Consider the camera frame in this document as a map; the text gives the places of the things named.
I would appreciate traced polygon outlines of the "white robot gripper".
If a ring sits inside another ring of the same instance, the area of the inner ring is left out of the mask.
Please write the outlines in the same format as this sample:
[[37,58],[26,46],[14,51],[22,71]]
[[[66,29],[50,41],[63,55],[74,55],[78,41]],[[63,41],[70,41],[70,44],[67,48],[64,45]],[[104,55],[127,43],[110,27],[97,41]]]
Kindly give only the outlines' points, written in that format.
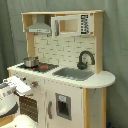
[[3,80],[4,83],[14,88],[20,96],[25,95],[31,88],[26,85],[20,78],[11,76]]

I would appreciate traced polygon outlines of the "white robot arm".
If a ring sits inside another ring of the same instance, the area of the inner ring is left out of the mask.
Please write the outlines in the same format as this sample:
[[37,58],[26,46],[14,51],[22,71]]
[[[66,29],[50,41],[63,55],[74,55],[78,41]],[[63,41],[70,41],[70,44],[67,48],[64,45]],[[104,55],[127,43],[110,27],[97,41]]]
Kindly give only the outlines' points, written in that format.
[[[17,111],[18,104],[14,93],[24,96],[30,90],[31,88],[16,76],[4,79],[0,84],[0,118],[9,116]],[[37,123],[29,116],[20,114],[0,128],[37,128]]]

